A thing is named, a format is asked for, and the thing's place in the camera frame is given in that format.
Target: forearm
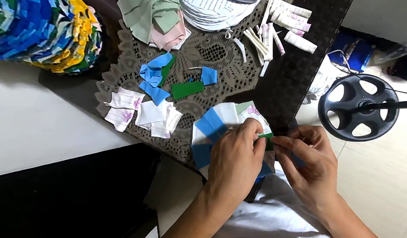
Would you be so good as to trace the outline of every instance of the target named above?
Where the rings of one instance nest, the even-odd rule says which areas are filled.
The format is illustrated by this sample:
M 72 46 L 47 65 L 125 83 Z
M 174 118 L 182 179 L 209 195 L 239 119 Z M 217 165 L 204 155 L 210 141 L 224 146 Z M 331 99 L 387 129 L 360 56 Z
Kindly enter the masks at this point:
M 317 212 L 317 217 L 333 238 L 377 238 L 347 202 L 340 195 L 337 196 L 328 208 Z
M 209 238 L 227 221 L 238 205 L 211 194 L 207 184 L 163 238 Z

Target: sewing machine handwheel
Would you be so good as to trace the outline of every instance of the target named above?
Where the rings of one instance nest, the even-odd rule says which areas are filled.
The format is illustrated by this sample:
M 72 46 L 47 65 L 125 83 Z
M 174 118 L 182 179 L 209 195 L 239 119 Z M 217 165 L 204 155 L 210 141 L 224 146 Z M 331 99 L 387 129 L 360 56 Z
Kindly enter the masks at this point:
M 366 92 L 360 85 L 360 80 L 374 84 L 377 92 L 373 95 Z M 332 102 L 328 97 L 339 85 L 344 86 L 343 98 Z M 398 102 L 396 92 L 389 89 L 392 87 L 386 81 L 369 74 L 349 75 L 338 79 L 319 100 L 319 119 L 328 132 L 345 141 L 370 141 L 379 138 L 396 123 L 399 109 L 389 109 L 386 118 L 382 119 L 380 110 L 361 111 L 359 107 L 370 103 Z M 338 128 L 329 120 L 328 111 L 335 112 L 340 119 Z M 371 132 L 364 136 L 354 136 L 353 130 L 362 123 L 368 126 Z

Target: brown lace doily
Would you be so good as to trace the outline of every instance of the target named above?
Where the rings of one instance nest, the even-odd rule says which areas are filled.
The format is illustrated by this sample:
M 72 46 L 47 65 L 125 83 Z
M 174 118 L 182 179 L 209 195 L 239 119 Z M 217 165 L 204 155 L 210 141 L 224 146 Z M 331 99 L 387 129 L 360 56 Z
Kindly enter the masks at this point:
M 253 28 L 260 22 L 265 4 L 265 1 L 259 3 L 251 15 L 231 28 L 232 38 L 241 35 L 247 27 Z M 137 113 L 134 114 L 126 132 L 184 165 L 194 168 L 190 156 L 192 123 L 201 118 L 210 107 L 222 102 L 226 96 L 253 89 L 262 67 L 259 66 L 253 45 L 247 39 L 241 37 L 247 57 L 247 62 L 243 63 L 240 49 L 234 41 L 225 38 L 225 31 L 203 32 L 187 22 L 185 25 L 192 34 L 180 50 L 171 51 L 177 58 L 162 88 L 171 92 L 171 84 L 186 83 L 190 78 L 200 79 L 201 70 L 188 69 L 189 67 L 207 66 L 216 69 L 218 83 L 205 86 L 205 90 L 200 93 L 174 101 L 174 106 L 183 113 L 183 116 L 170 139 L 151 137 L 150 131 L 135 126 Z M 111 101 L 111 92 L 117 92 L 119 87 L 143 93 L 143 90 L 139 89 L 139 83 L 143 80 L 139 76 L 140 66 L 160 54 L 157 48 L 133 40 L 130 30 L 125 26 L 118 32 L 118 36 L 121 40 L 118 47 L 122 51 L 118 64 L 111 65 L 110 71 L 102 74 L 104 81 L 97 82 L 99 92 L 95 96 L 100 104 L 96 109 L 104 117 L 110 107 L 105 106 L 103 102 Z M 146 96 L 144 101 L 148 100 L 151 98 Z M 169 97 L 167 100 L 172 102 L 173 98 Z

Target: hand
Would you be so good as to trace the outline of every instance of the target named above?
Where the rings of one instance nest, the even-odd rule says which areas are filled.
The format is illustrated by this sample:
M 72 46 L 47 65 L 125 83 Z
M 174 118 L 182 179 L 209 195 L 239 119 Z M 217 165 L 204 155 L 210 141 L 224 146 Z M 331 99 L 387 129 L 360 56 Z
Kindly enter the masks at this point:
M 256 133 L 262 132 L 259 121 L 247 118 L 215 143 L 206 183 L 212 197 L 233 207 L 246 198 L 262 167 L 266 138 L 260 138 L 253 144 L 258 138 Z
M 300 125 L 288 137 L 272 137 L 274 151 L 290 186 L 318 217 L 342 199 L 337 193 L 337 158 L 323 127 Z M 296 168 L 290 152 L 306 163 Z

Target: floor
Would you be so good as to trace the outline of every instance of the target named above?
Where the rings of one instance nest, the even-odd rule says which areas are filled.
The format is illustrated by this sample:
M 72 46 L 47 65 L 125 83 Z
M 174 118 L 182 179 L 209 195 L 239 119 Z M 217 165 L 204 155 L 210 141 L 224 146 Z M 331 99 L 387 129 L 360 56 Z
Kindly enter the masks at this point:
M 407 81 L 386 75 L 380 67 L 365 73 L 386 80 L 394 89 L 407 92 Z M 374 93 L 374 85 L 362 85 Z M 398 93 L 400 101 L 407 95 Z M 317 101 L 302 105 L 299 124 L 321 125 Z M 356 128 L 364 134 L 366 129 Z M 407 109 L 400 110 L 394 127 L 384 136 L 367 142 L 347 142 L 329 135 L 339 160 L 338 193 L 379 237 L 407 238 Z M 145 203 L 158 212 L 160 235 L 175 222 L 202 187 L 201 177 L 164 158 Z

